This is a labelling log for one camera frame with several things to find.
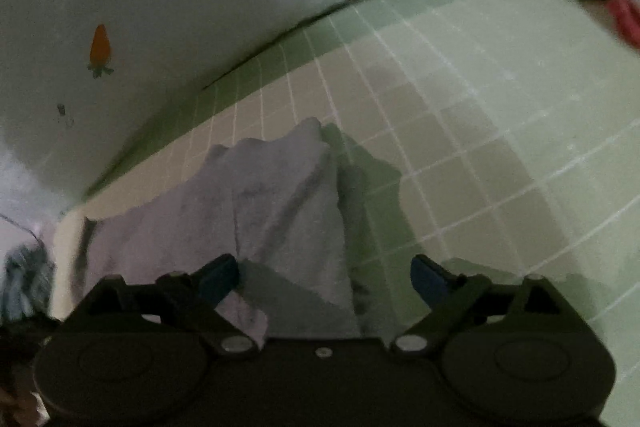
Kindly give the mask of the red object at mat edge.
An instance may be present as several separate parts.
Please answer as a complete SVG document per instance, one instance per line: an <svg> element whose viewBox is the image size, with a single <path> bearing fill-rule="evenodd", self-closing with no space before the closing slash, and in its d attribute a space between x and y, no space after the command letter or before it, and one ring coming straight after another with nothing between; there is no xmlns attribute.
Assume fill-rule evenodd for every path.
<svg viewBox="0 0 640 427"><path fill-rule="evenodd" d="M634 0L608 0L606 8L612 15L615 28L623 41L640 49L640 13Z"/></svg>

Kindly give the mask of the dark striped cloth pile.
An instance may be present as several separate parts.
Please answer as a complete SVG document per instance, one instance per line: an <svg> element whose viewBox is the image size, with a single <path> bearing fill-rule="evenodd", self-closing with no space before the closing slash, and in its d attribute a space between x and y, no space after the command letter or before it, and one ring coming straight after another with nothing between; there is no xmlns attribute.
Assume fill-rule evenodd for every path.
<svg viewBox="0 0 640 427"><path fill-rule="evenodd" d="M1 324L48 314L53 288L54 263L46 247L22 244L4 257L1 272Z"/></svg>

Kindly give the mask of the light purple grey garment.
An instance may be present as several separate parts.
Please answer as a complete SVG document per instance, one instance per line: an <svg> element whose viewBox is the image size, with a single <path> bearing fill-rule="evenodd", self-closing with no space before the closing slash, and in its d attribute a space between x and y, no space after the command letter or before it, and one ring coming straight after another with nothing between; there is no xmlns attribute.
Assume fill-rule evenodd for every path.
<svg viewBox="0 0 640 427"><path fill-rule="evenodd" d="M335 160L314 117L277 140L215 145L186 182L90 222L72 303L105 275L149 284L230 254L242 285L217 311L258 343L355 338L339 200Z"/></svg>

